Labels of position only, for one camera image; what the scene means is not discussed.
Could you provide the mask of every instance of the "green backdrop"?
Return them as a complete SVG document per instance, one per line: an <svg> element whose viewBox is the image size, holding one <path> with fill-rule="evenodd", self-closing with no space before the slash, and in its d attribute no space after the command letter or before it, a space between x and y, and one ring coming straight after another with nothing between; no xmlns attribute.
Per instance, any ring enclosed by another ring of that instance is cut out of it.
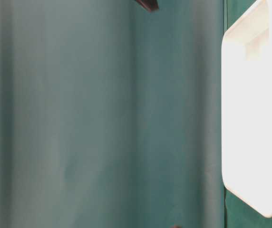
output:
<svg viewBox="0 0 272 228"><path fill-rule="evenodd" d="M0 0L0 228L222 228L222 0Z"/></svg>
<svg viewBox="0 0 272 228"><path fill-rule="evenodd" d="M254 0L225 0L225 30L254 2ZM272 228L272 218L264 218L229 191L226 191L226 224L227 228Z"/></svg>

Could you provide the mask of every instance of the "white bin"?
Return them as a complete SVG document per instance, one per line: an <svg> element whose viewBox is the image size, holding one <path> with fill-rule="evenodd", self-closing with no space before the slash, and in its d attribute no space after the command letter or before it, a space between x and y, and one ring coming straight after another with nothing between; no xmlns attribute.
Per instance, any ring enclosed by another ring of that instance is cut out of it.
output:
<svg viewBox="0 0 272 228"><path fill-rule="evenodd" d="M225 187L272 217L272 0L257 0L222 43Z"/></svg>

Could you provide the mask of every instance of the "white plastic container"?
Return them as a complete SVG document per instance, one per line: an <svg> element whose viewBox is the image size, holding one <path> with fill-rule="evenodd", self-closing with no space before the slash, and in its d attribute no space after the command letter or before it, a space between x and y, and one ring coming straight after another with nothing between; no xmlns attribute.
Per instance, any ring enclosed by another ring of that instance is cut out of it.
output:
<svg viewBox="0 0 272 228"><path fill-rule="evenodd" d="M272 0L257 0L222 43L225 187L272 217Z"/></svg>

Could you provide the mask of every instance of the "curtain fold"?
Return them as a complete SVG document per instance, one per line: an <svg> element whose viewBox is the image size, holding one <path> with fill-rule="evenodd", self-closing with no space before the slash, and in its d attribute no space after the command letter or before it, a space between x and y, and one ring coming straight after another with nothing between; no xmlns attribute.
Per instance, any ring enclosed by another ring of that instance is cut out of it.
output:
<svg viewBox="0 0 272 228"><path fill-rule="evenodd" d="M223 1L0 0L0 228L224 226Z"/></svg>

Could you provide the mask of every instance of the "dark object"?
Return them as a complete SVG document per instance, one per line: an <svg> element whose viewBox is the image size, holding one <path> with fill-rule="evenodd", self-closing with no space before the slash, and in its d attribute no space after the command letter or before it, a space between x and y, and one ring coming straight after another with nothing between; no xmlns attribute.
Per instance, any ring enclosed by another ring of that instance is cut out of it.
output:
<svg viewBox="0 0 272 228"><path fill-rule="evenodd" d="M159 9L157 0L135 0L147 11L152 12Z"/></svg>

